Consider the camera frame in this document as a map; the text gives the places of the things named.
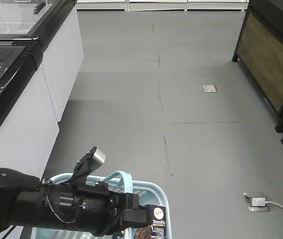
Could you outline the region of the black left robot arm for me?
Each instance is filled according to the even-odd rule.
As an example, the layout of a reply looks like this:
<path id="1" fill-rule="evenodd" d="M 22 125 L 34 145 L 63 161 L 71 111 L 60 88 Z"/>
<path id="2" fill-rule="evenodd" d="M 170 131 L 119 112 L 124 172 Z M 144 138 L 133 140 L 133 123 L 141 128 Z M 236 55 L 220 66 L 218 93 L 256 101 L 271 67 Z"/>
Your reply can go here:
<path id="1" fill-rule="evenodd" d="M 151 225 L 153 211 L 134 193 L 87 176 L 55 184 L 0 167 L 0 233 L 10 226 L 89 232 L 96 237 Z"/>

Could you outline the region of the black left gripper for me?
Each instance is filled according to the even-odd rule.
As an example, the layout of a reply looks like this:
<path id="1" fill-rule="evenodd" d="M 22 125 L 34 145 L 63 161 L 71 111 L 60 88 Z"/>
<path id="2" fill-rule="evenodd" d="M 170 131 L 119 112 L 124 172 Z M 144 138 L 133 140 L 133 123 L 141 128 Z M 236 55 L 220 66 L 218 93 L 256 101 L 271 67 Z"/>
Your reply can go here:
<path id="1" fill-rule="evenodd" d="M 139 196 L 111 191 L 104 182 L 81 189 L 65 183 L 50 185 L 40 216 L 42 228 L 89 232 L 97 237 L 148 226 L 148 211 L 139 209 Z"/>

